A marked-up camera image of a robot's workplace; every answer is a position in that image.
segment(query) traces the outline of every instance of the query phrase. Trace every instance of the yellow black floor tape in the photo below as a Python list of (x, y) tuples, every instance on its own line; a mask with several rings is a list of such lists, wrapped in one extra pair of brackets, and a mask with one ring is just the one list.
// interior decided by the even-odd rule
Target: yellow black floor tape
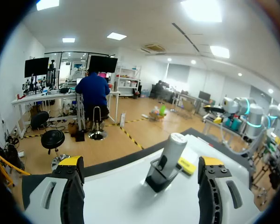
[(29, 138), (34, 138), (34, 137), (39, 137), (41, 136), (40, 134), (36, 134), (36, 135), (26, 135), (26, 136), (23, 136), (23, 138), (25, 139), (29, 139)]
[[(125, 123), (132, 123), (132, 122), (136, 122), (136, 121), (141, 121), (141, 120), (147, 120), (147, 118), (141, 118), (141, 119), (136, 119), (136, 120), (129, 120), (126, 121)], [(110, 126), (119, 126), (119, 124), (111, 124), (111, 125), (105, 125), (105, 127), (110, 127)], [(29, 138), (34, 138), (34, 137), (39, 137), (41, 136), (40, 134), (36, 134), (36, 135), (26, 135), (23, 138), (25, 139), (29, 139)]]
[[(126, 121), (125, 123), (132, 123), (132, 122), (141, 121), (141, 120), (147, 120), (147, 118), (141, 118), (141, 119), (136, 119), (136, 120), (129, 120), (129, 121)], [(105, 125), (105, 127), (110, 127), (110, 126), (119, 126), (119, 124)]]
[(135, 139), (133, 139), (133, 138), (131, 137), (131, 135), (130, 135), (128, 132), (126, 132), (125, 129), (123, 129), (122, 127), (120, 127), (120, 129), (121, 129), (122, 131), (124, 131), (124, 133), (130, 138), (130, 140), (132, 140), (132, 142), (135, 143), (140, 149), (144, 149), (144, 147), (143, 147), (142, 145), (140, 145), (138, 142), (136, 142)]

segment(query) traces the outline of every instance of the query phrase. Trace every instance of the black chair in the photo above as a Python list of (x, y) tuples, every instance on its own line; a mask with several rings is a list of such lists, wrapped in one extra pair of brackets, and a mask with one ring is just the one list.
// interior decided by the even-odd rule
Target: black chair
[(102, 127), (100, 127), (100, 124), (103, 120), (108, 119), (108, 115), (101, 117), (101, 108), (99, 106), (95, 106), (93, 108), (93, 128), (91, 127), (91, 130), (88, 134), (88, 137), (93, 140), (103, 140), (105, 139), (108, 134), (106, 131), (103, 130)]
[[(49, 119), (49, 114), (46, 111), (39, 112), (37, 115), (34, 115), (31, 118), (31, 129), (36, 130), (43, 126), (45, 128), (45, 123)], [(45, 128), (45, 133), (41, 134), (41, 142), (42, 146), (48, 149), (48, 154), (50, 155), (51, 149), (55, 149), (57, 157), (55, 157), (52, 161), (51, 168), (52, 170), (56, 169), (59, 162), (69, 158), (69, 155), (60, 154), (57, 147), (61, 146), (64, 142), (65, 136), (62, 131), (59, 130), (49, 130), (47, 131)]]

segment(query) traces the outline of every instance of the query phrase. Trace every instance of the person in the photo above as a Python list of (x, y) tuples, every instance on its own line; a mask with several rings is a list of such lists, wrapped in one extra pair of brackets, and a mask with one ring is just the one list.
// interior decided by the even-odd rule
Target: person
[(164, 89), (162, 83), (163, 82), (159, 80), (159, 82), (154, 87), (154, 91), (157, 99), (161, 99), (162, 97), (162, 91)]
[[(92, 130), (93, 109), (95, 106), (99, 106), (102, 118), (109, 114), (106, 96), (110, 93), (110, 89), (107, 81), (98, 76), (97, 72), (88, 69), (86, 75), (76, 86), (76, 93), (83, 94), (85, 118), (91, 121), (90, 127)], [(98, 109), (95, 111), (95, 120), (99, 120)], [(100, 128), (103, 129), (103, 127), (104, 123), (101, 122)]]

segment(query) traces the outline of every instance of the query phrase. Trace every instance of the desk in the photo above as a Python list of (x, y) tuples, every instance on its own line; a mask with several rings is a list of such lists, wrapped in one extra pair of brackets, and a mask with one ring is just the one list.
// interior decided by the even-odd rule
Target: desk
[[(221, 128), (221, 125), (214, 123), (213, 120), (211, 118), (209, 118), (209, 114), (207, 114), (203, 117), (203, 122), (205, 122), (205, 125), (204, 125), (202, 133), (205, 134), (205, 135), (207, 135), (209, 133), (211, 126), (215, 126), (219, 129)], [(228, 145), (230, 145), (234, 136), (242, 137), (241, 133), (232, 130), (231, 128), (227, 127), (224, 124), (223, 124), (222, 128), (223, 128), (223, 131), (225, 131), (224, 138), (225, 138), (227, 133), (230, 134), (230, 138), (228, 140)]]
[[(194, 129), (183, 134), (188, 138), (183, 156), (189, 159), (190, 155), (189, 160), (197, 167), (199, 156), (216, 157), (243, 186), (249, 187), (250, 166), (247, 159), (233, 154)], [(84, 168), (84, 222), (169, 224), (179, 220), (184, 223), (199, 223), (198, 170), (191, 177), (180, 173), (170, 187), (158, 194), (143, 184), (150, 161), (161, 155), (164, 145), (165, 142), (161, 142), (123, 158)], [(30, 203), (30, 193), (46, 176), (48, 175), (23, 176), (25, 208)], [(249, 193), (249, 204), (253, 204), (252, 192)]]
[(189, 95), (185, 95), (185, 94), (181, 94), (180, 92), (178, 91), (175, 91), (175, 94), (177, 94), (177, 97), (173, 99), (172, 101), (172, 104), (175, 105), (175, 107), (178, 106), (178, 102), (181, 100), (180, 98), (181, 97), (185, 97), (185, 98), (188, 98), (188, 99), (193, 99), (194, 100), (194, 106), (195, 106), (195, 113), (198, 113), (199, 112), (199, 108), (200, 108), (200, 105), (202, 103), (202, 100), (199, 99), (199, 98), (195, 98), (195, 97), (191, 97)]
[(82, 98), (82, 95), (80, 95), (80, 94), (58, 93), (58, 94), (51, 94), (51, 95), (42, 96), (42, 94), (39, 93), (39, 94), (26, 96), (22, 99), (15, 99), (14, 101), (12, 101), (11, 104), (13, 105), (13, 108), (14, 108), (14, 114), (16, 115), (15, 111), (16, 111), (17, 107), (19, 108), (19, 112), (20, 112), (20, 117), (21, 117), (21, 123), (22, 123), (22, 126), (23, 126), (23, 130), (20, 129), (18, 118), (16, 118), (16, 120), (17, 120), (17, 122), (16, 122), (17, 131), (20, 135), (20, 138), (22, 139), (25, 132), (26, 132), (26, 129), (27, 129), (26, 125), (30, 124), (30, 121), (24, 121), (22, 106), (21, 106), (22, 104), (34, 103), (34, 102), (37, 102), (37, 101), (45, 101), (45, 105), (46, 105), (47, 100), (53, 100), (53, 99), (61, 99), (61, 100), (63, 100), (63, 99), (74, 99), (74, 100), (76, 100), (76, 98), (77, 98), (77, 115), (75, 115), (75, 116), (64, 116), (64, 117), (58, 117), (58, 118), (50, 118), (50, 121), (77, 118), (79, 130), (82, 130), (81, 122), (83, 123), (83, 125), (85, 127), (85, 117), (84, 117), (83, 98)]

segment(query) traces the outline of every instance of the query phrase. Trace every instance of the shelf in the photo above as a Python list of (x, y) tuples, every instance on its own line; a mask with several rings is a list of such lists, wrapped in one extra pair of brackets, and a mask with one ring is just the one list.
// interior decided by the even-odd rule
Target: shelf
[(137, 79), (137, 78), (123, 78), (123, 77), (120, 77), (120, 79), (135, 80), (135, 81), (138, 81), (138, 80), (139, 80), (139, 79)]
[(121, 68), (121, 70), (138, 71), (137, 69), (124, 69), (124, 68)]
[(131, 87), (131, 86), (118, 86), (118, 88), (130, 88), (130, 89), (136, 89), (137, 87)]
[(132, 97), (133, 94), (124, 94), (124, 93), (121, 93), (119, 96), (120, 96), (120, 97)]

